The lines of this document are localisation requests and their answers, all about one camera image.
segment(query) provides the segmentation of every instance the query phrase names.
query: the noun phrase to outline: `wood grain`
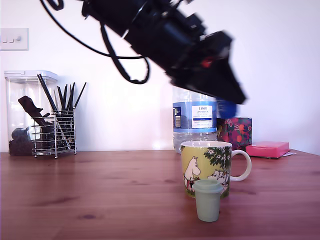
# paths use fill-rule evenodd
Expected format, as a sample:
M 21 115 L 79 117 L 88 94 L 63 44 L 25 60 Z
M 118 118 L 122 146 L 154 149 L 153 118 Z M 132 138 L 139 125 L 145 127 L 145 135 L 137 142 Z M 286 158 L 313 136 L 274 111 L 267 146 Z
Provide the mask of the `wood grain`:
M 198 220 L 174 151 L 1 154 L 1 240 L 320 239 L 320 156 L 252 158 L 219 220 Z M 232 175 L 245 169 L 232 159 Z

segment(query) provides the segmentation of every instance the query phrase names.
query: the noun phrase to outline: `plastic water bottle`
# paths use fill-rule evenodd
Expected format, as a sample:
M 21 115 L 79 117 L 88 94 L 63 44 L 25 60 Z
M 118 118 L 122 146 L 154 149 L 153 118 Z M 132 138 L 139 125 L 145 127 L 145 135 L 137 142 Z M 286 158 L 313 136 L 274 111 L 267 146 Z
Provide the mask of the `plastic water bottle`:
M 201 93 L 173 87 L 173 147 L 181 143 L 217 140 L 217 102 Z

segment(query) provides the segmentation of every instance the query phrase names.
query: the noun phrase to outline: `clear plastic container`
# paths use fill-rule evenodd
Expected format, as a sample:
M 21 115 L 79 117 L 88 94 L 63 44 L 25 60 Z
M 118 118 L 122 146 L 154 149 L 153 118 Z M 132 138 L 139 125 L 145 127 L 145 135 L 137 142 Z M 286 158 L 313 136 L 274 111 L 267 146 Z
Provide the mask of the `clear plastic container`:
M 181 143 L 217 140 L 217 103 L 214 97 L 173 87 L 173 147 Z
M 42 108 L 41 114 L 50 113 L 51 107 L 48 98 L 38 80 L 37 74 L 41 74 L 49 93 L 54 98 L 53 90 L 56 87 L 58 75 L 50 71 L 5 71 L 7 120 L 9 154 L 13 156 L 32 155 L 35 139 L 34 121 L 25 112 L 18 102 L 23 96 L 32 99 L 37 108 Z

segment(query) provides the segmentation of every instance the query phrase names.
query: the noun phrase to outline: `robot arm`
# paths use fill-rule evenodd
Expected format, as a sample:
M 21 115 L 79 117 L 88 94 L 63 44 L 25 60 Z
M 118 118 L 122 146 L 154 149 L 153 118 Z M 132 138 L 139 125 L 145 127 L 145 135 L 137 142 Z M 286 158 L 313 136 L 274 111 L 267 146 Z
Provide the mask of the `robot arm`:
M 57 11 L 64 7 L 63 0 L 58 4 L 47 1 Z M 124 37 L 141 55 L 137 58 L 147 62 L 145 80 L 131 82 L 143 84 L 148 80 L 149 58 L 165 70 L 174 86 L 242 104 L 246 97 L 229 65 L 232 39 L 223 31 L 205 35 L 205 27 L 195 14 L 185 17 L 178 10 L 180 2 L 172 5 L 171 0 L 83 0 L 82 15 L 100 22 L 109 51 L 106 56 L 112 57 L 128 81 L 130 77 L 109 42 L 105 26 Z

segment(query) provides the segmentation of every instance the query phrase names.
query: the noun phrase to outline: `switch plate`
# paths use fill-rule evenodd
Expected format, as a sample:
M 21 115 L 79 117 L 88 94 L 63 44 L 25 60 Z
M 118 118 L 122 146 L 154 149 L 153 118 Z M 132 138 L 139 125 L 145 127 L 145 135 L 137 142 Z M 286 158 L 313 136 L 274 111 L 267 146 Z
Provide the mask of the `switch plate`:
M 28 51 L 29 28 L 1 28 L 1 51 Z

